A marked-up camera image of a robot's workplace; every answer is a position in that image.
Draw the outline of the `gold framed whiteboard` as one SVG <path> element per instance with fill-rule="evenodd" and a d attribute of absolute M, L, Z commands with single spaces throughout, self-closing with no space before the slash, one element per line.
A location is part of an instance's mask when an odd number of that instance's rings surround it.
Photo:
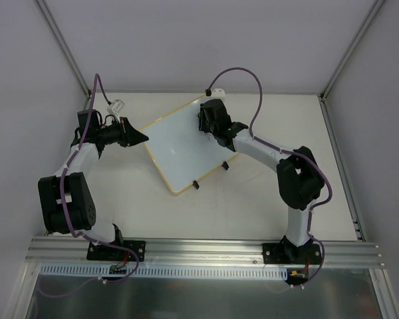
<path fill-rule="evenodd" d="M 221 167 L 237 154 L 218 145 L 211 134 L 199 131 L 200 104 L 205 95 L 144 126 L 144 143 L 168 189 L 178 195 Z"/>

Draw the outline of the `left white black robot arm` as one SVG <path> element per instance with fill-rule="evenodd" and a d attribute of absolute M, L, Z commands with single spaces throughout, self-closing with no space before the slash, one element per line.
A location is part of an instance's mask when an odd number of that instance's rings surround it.
<path fill-rule="evenodd" d="M 123 148 L 147 142 L 148 136 L 136 130 L 127 118 L 113 118 L 109 125 L 101 122 L 100 112 L 80 111 L 78 128 L 70 155 L 52 176 L 38 182 L 43 222 L 48 233 L 87 237 L 90 261 L 142 260 L 139 245 L 125 241 L 119 227 L 99 219 L 86 176 L 101 158 L 106 146 Z"/>

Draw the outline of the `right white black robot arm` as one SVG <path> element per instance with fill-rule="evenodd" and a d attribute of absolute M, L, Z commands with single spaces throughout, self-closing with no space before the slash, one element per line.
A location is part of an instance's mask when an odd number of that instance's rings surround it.
<path fill-rule="evenodd" d="M 310 149 L 302 146 L 284 150 L 268 141 L 260 141 L 250 135 L 246 124 L 231 120 L 220 99 L 200 104 L 198 118 L 199 131 L 211 134 L 220 146 L 245 154 L 276 173 L 279 195 L 288 206 L 288 224 L 271 255 L 291 264 L 305 262 L 313 245 L 311 208 L 324 186 Z"/>

